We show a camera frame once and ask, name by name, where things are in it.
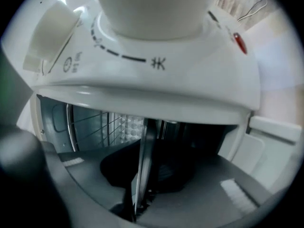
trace wire rack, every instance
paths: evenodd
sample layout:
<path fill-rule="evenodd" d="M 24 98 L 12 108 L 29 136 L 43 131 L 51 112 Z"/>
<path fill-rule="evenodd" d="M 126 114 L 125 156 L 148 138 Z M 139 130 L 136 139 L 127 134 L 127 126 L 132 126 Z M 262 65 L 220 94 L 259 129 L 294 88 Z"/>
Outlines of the wire rack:
<path fill-rule="evenodd" d="M 91 111 L 95 113 L 96 110 L 86 109 L 85 111 Z M 100 141 L 91 146 L 91 149 L 102 148 L 107 146 L 115 146 L 131 140 L 140 139 L 143 129 L 143 118 L 137 116 L 130 116 L 112 112 L 100 111 L 97 114 L 93 114 L 89 117 L 74 121 L 74 106 L 67 104 L 66 106 L 66 119 L 68 126 L 68 134 L 71 141 L 73 151 L 81 150 L 79 146 L 85 143 L 88 138 L 100 137 Z M 99 118 L 100 124 L 96 127 L 92 127 L 92 130 L 87 135 L 79 138 L 77 132 L 81 129 L 77 127 L 80 122 L 90 121 L 90 119 Z"/>

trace white knob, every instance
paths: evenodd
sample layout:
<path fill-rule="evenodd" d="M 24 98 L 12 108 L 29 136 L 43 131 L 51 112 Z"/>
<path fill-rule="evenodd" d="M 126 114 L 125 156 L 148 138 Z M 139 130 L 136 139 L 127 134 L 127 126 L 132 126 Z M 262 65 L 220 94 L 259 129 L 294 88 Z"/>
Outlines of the white knob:
<path fill-rule="evenodd" d="M 99 0 L 112 28 L 141 39 L 171 39 L 197 31 L 213 0 Z"/>
<path fill-rule="evenodd" d="M 57 1 L 42 16 L 31 37 L 23 68 L 36 71 L 41 60 L 54 61 L 71 36 L 79 14 Z"/>

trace white cable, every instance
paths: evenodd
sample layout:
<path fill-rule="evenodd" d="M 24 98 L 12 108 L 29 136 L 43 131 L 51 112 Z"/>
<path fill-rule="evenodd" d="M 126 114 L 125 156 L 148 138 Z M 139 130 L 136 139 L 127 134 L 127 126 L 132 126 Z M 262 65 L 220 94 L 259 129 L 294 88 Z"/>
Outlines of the white cable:
<path fill-rule="evenodd" d="M 256 14 L 257 12 L 259 12 L 262 8 L 266 7 L 267 4 L 268 4 L 268 0 L 266 0 L 265 5 L 263 5 L 262 7 L 260 7 L 257 11 L 255 11 L 254 13 L 248 14 L 248 15 L 246 15 L 246 16 L 244 16 L 244 17 L 239 18 L 238 21 L 241 21 L 242 19 L 248 18 L 248 17 L 250 17 L 250 16 L 252 16 L 252 15 L 255 15 L 255 14 Z"/>

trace wooden floor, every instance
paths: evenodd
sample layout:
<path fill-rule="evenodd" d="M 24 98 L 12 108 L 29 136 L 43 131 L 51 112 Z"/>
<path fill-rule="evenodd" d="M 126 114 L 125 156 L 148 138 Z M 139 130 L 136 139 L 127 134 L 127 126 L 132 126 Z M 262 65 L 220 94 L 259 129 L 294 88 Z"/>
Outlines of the wooden floor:
<path fill-rule="evenodd" d="M 258 1 L 259 0 L 215 0 L 214 4 L 231 14 L 236 19 L 238 19 L 241 16 L 245 15 L 249 11 L 249 9 Z M 251 28 L 259 21 L 267 17 L 270 13 L 276 11 L 279 8 L 279 4 L 276 2 L 276 0 L 267 1 L 267 6 L 261 9 L 258 13 L 240 21 L 240 23 L 244 26 L 245 30 Z M 250 13 L 253 13 L 258 10 L 265 3 L 266 0 L 262 0 L 254 7 L 254 9 Z"/>

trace power cord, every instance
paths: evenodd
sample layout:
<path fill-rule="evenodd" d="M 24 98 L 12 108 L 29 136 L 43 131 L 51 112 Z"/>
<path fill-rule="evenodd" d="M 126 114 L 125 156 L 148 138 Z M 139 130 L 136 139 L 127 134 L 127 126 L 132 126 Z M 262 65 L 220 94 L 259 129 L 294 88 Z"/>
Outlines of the power cord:
<path fill-rule="evenodd" d="M 241 21 L 242 19 L 248 18 L 248 17 L 250 17 L 250 16 L 256 14 L 256 13 L 259 12 L 262 8 L 264 8 L 264 7 L 267 6 L 268 0 L 266 0 L 266 3 L 265 3 L 262 7 L 260 7 L 257 11 L 255 11 L 254 13 L 248 14 L 255 6 L 256 6 L 258 3 L 260 3 L 261 1 L 263 1 L 263 0 L 260 0 L 260 1 L 256 2 L 256 3 L 251 7 L 251 9 L 249 9 L 249 11 L 247 12 L 247 14 L 245 14 L 245 15 L 242 16 L 242 17 L 240 17 L 240 18 L 238 19 L 238 21 Z"/>

